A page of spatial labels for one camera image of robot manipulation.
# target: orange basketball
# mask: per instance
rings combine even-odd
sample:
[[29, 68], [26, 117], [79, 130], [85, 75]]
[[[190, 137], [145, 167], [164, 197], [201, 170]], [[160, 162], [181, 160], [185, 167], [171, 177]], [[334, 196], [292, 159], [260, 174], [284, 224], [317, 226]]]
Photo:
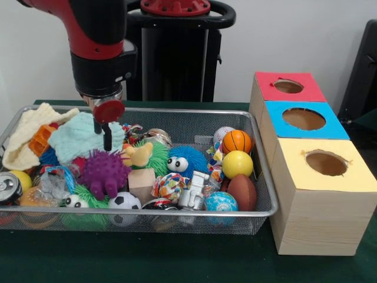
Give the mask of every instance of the orange basketball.
[[228, 154], [234, 150], [241, 150], [246, 153], [250, 153], [252, 150], [252, 140], [244, 131], [233, 130], [225, 135], [223, 152]]

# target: red gripper cap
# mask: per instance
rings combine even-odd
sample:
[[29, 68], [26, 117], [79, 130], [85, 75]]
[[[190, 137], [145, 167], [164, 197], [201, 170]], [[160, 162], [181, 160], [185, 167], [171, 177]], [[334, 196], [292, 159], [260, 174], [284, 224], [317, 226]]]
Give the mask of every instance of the red gripper cap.
[[100, 124], [111, 123], [122, 117], [124, 105], [120, 100], [109, 100], [93, 109], [93, 116]]
[[143, 11], [167, 17], [205, 15], [211, 10], [208, 0], [141, 0]]

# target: yellow ball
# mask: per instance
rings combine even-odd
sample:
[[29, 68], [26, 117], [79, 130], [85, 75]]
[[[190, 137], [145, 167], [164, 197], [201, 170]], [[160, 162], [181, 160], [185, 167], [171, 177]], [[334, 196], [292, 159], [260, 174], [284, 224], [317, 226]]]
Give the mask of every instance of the yellow ball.
[[244, 174], [249, 177], [253, 168], [252, 158], [246, 152], [240, 150], [228, 153], [223, 160], [223, 172], [229, 179], [236, 177], [238, 174]]
[[13, 175], [15, 175], [19, 181], [21, 182], [21, 187], [22, 187], [22, 192], [25, 193], [28, 189], [33, 187], [33, 182], [30, 178], [29, 175], [27, 175], [23, 171], [18, 171], [18, 170], [12, 170], [10, 171]]

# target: white wall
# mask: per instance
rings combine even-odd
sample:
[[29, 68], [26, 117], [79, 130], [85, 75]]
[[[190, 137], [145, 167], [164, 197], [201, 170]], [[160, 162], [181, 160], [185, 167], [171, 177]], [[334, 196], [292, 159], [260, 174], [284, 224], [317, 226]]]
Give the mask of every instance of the white wall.
[[[223, 1], [236, 9], [237, 22], [222, 32], [215, 101], [249, 102], [255, 71], [311, 72], [339, 109], [377, 1]], [[0, 130], [35, 99], [79, 99], [62, 23], [16, 0], [0, 4], [0, 71]]]

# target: mesh basket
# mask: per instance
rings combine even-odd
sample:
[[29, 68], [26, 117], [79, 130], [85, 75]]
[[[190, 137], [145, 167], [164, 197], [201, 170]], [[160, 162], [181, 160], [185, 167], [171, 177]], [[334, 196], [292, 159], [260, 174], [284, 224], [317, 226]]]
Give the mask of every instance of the mesh basket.
[[[9, 136], [24, 111], [21, 109], [0, 137], [0, 157]], [[60, 113], [71, 107], [55, 106]], [[80, 111], [90, 111], [79, 107]], [[242, 111], [163, 110], [128, 108], [120, 123], [140, 124], [144, 129], [159, 128], [169, 133], [174, 146], [189, 145], [203, 152], [211, 146], [213, 133], [222, 126], [241, 129], [252, 136], [256, 146], [251, 153], [254, 172], [250, 177], [257, 190], [256, 210], [252, 212], [208, 212], [186, 210], [32, 208], [0, 206], [0, 229], [47, 231], [107, 231], [222, 233], [255, 235], [263, 222], [277, 210], [277, 199], [267, 167], [255, 119]]]

